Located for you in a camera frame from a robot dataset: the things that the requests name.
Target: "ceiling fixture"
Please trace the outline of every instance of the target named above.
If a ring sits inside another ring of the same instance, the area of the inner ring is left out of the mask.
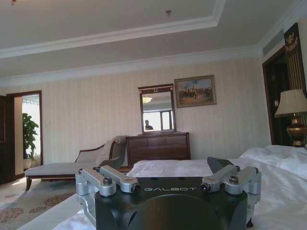
[[[143,103],[146,104],[146,103],[149,103],[151,102],[153,98],[152,97],[143,97]]]

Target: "table lamp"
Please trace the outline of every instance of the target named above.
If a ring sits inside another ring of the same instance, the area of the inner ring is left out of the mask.
[[[299,113],[306,111],[307,99],[302,89],[281,92],[280,103],[275,113],[275,117],[287,115],[291,117],[292,123],[287,127],[287,132],[293,140],[294,147],[305,146],[307,127],[301,123]]]

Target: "floor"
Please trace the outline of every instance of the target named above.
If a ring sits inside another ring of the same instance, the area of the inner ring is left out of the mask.
[[[29,191],[25,177],[0,185],[0,230],[16,230],[73,195],[74,181],[33,180]]]

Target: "mirror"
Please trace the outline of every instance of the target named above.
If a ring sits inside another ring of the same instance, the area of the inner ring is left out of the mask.
[[[175,132],[173,84],[139,87],[142,133]]]

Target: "metal screw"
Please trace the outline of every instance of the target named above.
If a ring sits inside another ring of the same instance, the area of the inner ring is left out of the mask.
[[[100,172],[100,167],[94,167],[93,170],[95,170],[96,172]]]
[[[229,181],[231,181],[233,183],[238,183],[239,182],[239,178],[237,176],[231,176],[231,177],[229,177]]]
[[[104,185],[112,184],[112,178],[111,177],[105,177],[103,180]]]
[[[141,186],[139,186],[138,184],[134,184],[134,185],[132,186],[132,188],[131,188],[131,192],[132,192],[133,194],[139,193],[140,190],[141,190]]]
[[[210,184],[208,183],[203,183],[201,184],[201,190],[204,192],[204,193],[207,193],[211,190],[211,186]]]

